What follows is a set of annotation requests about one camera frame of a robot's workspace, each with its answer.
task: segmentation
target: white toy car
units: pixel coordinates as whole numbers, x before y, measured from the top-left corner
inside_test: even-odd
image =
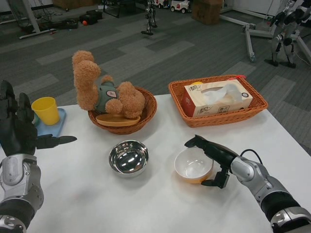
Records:
[[[181,13],[186,13],[190,11],[190,1],[189,0],[172,0],[171,11],[181,11]]]
[[[155,6],[158,6],[158,8],[168,8],[169,0],[154,0]]]

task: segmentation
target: blue plate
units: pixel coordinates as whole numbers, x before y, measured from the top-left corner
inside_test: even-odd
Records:
[[[62,108],[59,108],[58,113],[60,120],[55,125],[45,125],[40,119],[38,120],[38,123],[35,126],[38,130],[38,136],[45,134],[53,134],[53,137],[59,136],[65,123],[66,111]]]

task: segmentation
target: brown teddy bear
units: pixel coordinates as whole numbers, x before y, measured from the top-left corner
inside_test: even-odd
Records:
[[[100,76],[101,69],[94,63],[91,52],[77,51],[72,57],[72,65],[77,102],[82,109],[123,114],[129,119],[142,114],[145,98],[130,82],[123,82],[115,88],[112,77],[104,76],[101,85],[94,83]]]

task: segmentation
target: green shirt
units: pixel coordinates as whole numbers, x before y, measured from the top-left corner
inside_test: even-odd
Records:
[[[113,82],[107,81],[97,87],[98,89],[98,101],[95,109],[98,112],[106,113],[106,103],[108,100],[117,99],[119,97],[118,91],[114,87]]]

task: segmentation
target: floor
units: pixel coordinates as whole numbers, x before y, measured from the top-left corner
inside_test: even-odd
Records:
[[[93,8],[54,17],[76,17]],[[267,28],[260,18],[237,12],[226,15]],[[257,62],[251,63],[241,26],[225,21],[206,26],[190,14],[157,9],[159,27],[148,37],[140,33],[146,23],[142,11],[119,19],[104,17],[94,25],[80,24],[77,30],[25,40],[18,39],[23,32],[16,24],[1,25],[1,79],[31,101],[52,96],[60,106],[76,103],[71,56],[77,50],[91,51],[103,75],[111,74],[117,83],[131,81],[154,95],[168,94],[168,83],[175,80],[243,74],[269,102],[273,116],[311,154],[311,68],[299,58],[296,69],[268,65],[263,60],[270,57],[270,42],[252,38]],[[309,33],[304,29],[301,35]],[[311,36],[305,42],[311,48]],[[298,49],[297,53],[304,58]],[[279,59],[285,61],[283,51]]]

